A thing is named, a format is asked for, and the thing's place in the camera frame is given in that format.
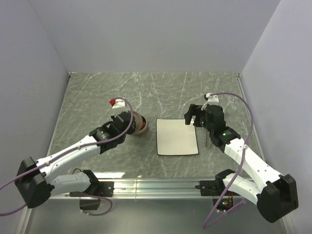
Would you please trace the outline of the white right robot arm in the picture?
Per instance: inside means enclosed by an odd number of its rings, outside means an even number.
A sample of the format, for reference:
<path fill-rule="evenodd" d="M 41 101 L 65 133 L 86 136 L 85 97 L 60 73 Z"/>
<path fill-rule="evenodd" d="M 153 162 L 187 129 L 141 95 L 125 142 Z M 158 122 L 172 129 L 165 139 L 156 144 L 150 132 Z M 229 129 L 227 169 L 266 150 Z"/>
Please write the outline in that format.
<path fill-rule="evenodd" d="M 274 223 L 299 207 L 297 186 L 290 175 L 282 175 L 269 166 L 244 139 L 226 125 L 221 106 L 191 104 L 184 115 L 189 124 L 193 118 L 195 127 L 203 127 L 212 144 L 236 163 L 251 177 L 250 180 L 235 175 L 226 169 L 215 175 L 214 181 L 201 180 L 196 186 L 202 196 L 217 196 L 234 193 L 255 204 L 260 214 Z"/>

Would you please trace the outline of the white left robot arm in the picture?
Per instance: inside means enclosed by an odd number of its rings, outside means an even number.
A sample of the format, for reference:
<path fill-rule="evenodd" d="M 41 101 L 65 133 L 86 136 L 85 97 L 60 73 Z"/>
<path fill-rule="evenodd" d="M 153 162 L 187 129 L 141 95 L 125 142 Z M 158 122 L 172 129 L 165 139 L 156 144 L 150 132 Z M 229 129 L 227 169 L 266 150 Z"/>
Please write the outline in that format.
<path fill-rule="evenodd" d="M 95 128 L 74 145 L 38 160 L 31 157 L 23 160 L 14 184 L 28 208 L 38 207 L 49 198 L 64 193 L 108 199 L 113 195 L 113 182 L 100 182 L 91 170 L 71 175 L 65 175 L 65 171 L 74 164 L 116 148 L 127 135 L 140 135 L 146 129 L 147 120 L 142 114 L 126 106 L 117 107 L 111 121 Z"/>

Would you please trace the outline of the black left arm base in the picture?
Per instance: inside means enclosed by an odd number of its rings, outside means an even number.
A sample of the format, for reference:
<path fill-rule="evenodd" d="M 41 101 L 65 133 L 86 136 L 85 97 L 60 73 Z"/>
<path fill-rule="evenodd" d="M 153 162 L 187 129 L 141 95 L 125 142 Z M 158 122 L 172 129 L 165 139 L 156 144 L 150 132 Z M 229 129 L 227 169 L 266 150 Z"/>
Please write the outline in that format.
<path fill-rule="evenodd" d="M 70 192 L 70 197 L 91 197 L 96 198 L 96 200 L 79 199 L 80 212 L 88 216 L 102 216 L 109 213 L 113 207 L 113 202 L 109 199 L 113 196 L 114 192 L 114 182 L 106 181 L 100 182 L 99 179 L 91 170 L 79 170 L 88 176 L 90 181 L 90 186 L 83 192 Z M 102 200 L 109 202 L 109 208 L 99 214 L 90 213 L 90 211 L 96 211 Z"/>

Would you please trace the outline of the beige round lid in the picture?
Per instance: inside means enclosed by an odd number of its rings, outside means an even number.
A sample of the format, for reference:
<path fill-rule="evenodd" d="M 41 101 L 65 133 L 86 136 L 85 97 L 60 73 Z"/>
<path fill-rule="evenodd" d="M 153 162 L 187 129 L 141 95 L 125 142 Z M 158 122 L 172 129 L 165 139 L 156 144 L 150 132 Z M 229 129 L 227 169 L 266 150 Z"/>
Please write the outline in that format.
<path fill-rule="evenodd" d="M 140 134 L 143 129 L 146 127 L 146 123 L 143 120 L 143 116 L 138 112 L 133 112 L 134 117 L 134 135 Z"/>

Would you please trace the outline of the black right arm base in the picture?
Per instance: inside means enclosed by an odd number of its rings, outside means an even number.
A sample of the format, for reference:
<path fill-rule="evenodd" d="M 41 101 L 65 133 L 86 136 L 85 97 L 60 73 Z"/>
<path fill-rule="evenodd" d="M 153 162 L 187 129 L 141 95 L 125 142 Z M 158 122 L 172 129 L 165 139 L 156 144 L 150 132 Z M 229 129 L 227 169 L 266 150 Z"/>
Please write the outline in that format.
<path fill-rule="evenodd" d="M 231 169 L 226 169 L 215 175 L 215 180 L 201 180 L 198 185 L 195 185 L 196 189 L 200 190 L 201 196 L 220 196 L 226 185 L 223 182 L 223 179 L 226 176 L 234 174 L 234 171 Z"/>

